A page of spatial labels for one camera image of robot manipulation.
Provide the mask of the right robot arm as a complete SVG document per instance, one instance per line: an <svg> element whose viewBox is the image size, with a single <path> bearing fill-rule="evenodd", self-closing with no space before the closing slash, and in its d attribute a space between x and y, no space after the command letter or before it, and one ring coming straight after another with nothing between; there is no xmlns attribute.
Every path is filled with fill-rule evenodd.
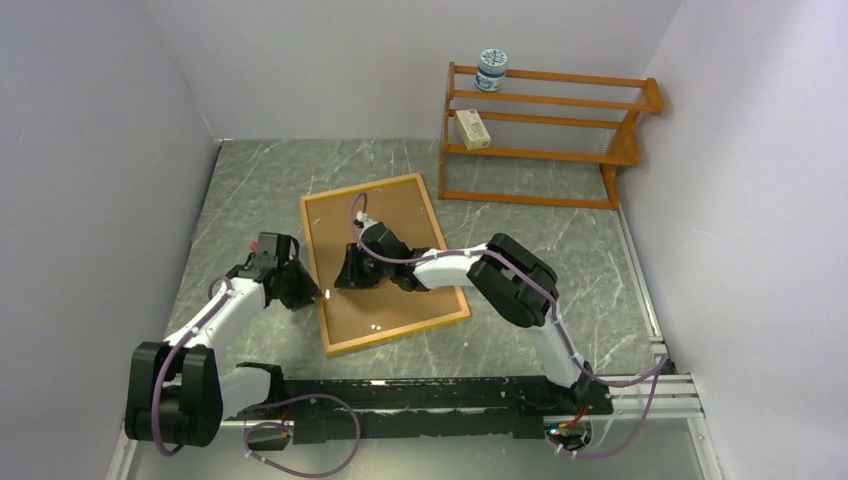
<svg viewBox="0 0 848 480"><path fill-rule="evenodd" d="M571 344L558 314L558 277L512 237L498 233L469 249L410 248L381 222L353 222L337 289L368 289L385 279L407 292L473 287L534 343L553 408L572 415L588 401L587 364Z"/></svg>

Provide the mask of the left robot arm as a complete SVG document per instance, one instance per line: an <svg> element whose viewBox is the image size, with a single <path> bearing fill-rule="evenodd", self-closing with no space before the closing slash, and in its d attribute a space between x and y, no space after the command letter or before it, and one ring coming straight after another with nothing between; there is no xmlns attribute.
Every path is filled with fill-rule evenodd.
<svg viewBox="0 0 848 480"><path fill-rule="evenodd" d="M131 357L124 432L154 443L170 456L183 446L205 447L223 420L249 410L262 420L286 406L280 366L243 362L226 375L218 358L272 302L296 311L314 303L319 289L290 235L262 232L247 259L216 278L208 303L159 342L143 342Z"/></svg>

